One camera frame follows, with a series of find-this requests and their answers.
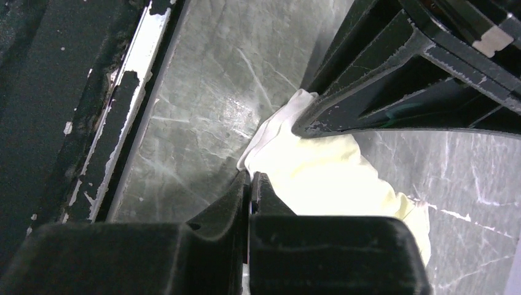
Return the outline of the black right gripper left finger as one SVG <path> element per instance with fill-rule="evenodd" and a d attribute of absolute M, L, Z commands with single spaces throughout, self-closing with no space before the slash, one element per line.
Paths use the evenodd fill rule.
<path fill-rule="evenodd" d="M 245 172 L 180 223 L 64 223 L 32 233 L 1 278 L 2 294 L 240 294 Z"/>

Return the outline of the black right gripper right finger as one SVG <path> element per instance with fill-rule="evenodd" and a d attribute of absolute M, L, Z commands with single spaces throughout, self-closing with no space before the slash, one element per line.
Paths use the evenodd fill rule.
<path fill-rule="evenodd" d="M 298 216 L 268 176 L 251 182 L 251 294 L 431 294 L 406 225 L 382 216 Z"/>

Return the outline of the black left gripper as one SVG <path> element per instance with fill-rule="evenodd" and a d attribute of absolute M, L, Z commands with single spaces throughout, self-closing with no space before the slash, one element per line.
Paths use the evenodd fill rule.
<path fill-rule="evenodd" d="M 520 135 L 519 14 L 520 1 L 355 1 L 305 83 L 319 99 L 292 131 Z M 410 37 L 409 16 L 433 43 Z M 406 24 L 390 29 L 395 19 Z"/>

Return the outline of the cream yellow underwear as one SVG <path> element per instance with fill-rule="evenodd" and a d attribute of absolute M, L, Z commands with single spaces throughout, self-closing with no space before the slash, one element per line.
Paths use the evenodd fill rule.
<path fill-rule="evenodd" d="M 317 98 L 296 91 L 261 123 L 237 162 L 250 176 L 265 173 L 275 194 L 296 214 L 389 216 L 411 231 L 421 259 L 431 257 L 428 204 L 396 191 L 361 154 L 355 138 L 302 138 L 292 126 Z"/>

